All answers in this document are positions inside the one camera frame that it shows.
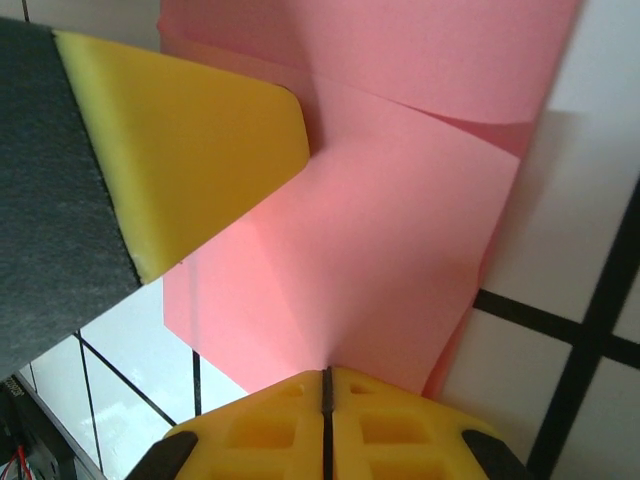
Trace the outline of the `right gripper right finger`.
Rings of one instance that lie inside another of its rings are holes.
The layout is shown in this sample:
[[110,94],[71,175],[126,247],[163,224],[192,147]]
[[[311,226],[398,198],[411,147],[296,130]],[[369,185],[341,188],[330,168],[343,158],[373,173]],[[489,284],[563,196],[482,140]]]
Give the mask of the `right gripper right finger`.
[[534,480],[475,417],[347,368],[326,388],[331,480]]

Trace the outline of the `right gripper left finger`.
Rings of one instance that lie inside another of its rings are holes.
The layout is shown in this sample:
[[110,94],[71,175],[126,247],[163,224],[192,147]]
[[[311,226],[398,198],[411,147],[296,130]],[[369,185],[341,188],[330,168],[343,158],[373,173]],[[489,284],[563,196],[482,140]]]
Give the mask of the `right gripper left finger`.
[[176,425],[125,480],[324,480],[322,377],[306,371]]

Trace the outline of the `pink paper sheet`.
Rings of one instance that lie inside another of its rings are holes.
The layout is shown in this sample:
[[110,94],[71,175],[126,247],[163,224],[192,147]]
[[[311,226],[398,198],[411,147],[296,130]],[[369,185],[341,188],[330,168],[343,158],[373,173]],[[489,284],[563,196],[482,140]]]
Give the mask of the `pink paper sheet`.
[[165,52],[299,99],[305,169],[163,280],[253,392],[340,365],[435,387],[582,0],[162,0]]

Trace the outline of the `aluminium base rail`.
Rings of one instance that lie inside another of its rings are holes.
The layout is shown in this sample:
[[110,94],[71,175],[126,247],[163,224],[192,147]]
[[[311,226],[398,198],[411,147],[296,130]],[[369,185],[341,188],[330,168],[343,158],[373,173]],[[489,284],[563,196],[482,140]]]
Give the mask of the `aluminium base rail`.
[[35,391],[12,375],[15,409],[22,424],[26,461],[33,480],[107,480],[90,456],[71,438]]

